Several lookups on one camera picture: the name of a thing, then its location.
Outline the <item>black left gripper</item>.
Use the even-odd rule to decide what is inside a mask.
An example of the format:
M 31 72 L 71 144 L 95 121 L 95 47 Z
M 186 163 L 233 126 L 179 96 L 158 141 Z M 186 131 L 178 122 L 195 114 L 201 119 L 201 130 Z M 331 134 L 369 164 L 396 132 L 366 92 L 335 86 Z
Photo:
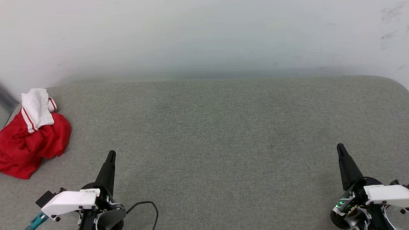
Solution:
M 115 175 L 116 152 L 110 150 L 105 162 L 95 182 L 91 182 L 81 188 L 83 192 L 97 193 L 95 204 L 101 211 L 111 211 L 114 209 L 124 209 L 124 205 L 115 202 L 114 195 L 114 175 Z

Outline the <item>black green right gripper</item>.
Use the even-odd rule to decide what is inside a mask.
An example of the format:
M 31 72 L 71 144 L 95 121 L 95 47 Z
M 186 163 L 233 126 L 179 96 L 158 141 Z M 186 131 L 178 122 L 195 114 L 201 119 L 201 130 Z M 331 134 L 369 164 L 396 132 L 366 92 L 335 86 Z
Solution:
M 382 183 L 377 179 L 364 177 L 342 143 L 337 144 L 336 149 L 344 193 L 334 206 L 334 212 L 348 213 L 356 205 L 365 206 L 368 201 L 365 186 L 381 186 Z

